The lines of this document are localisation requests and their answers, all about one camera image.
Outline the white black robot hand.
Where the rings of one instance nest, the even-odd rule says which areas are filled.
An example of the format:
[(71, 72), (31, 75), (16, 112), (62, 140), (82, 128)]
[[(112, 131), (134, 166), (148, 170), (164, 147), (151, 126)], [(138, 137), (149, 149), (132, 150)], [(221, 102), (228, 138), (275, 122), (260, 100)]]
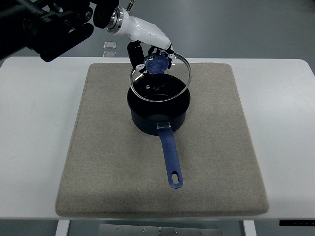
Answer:
[(117, 7), (106, 27), (113, 35), (125, 35), (132, 67), (141, 73), (162, 74), (171, 67), (175, 53), (170, 39), (155, 24)]

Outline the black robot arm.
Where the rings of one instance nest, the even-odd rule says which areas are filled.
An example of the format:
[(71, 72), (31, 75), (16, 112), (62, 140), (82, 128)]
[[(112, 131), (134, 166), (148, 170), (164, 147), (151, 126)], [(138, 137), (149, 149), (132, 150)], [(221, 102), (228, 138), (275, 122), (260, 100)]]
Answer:
[(27, 47), (50, 62), (109, 26), (117, 0), (2, 0), (0, 58)]

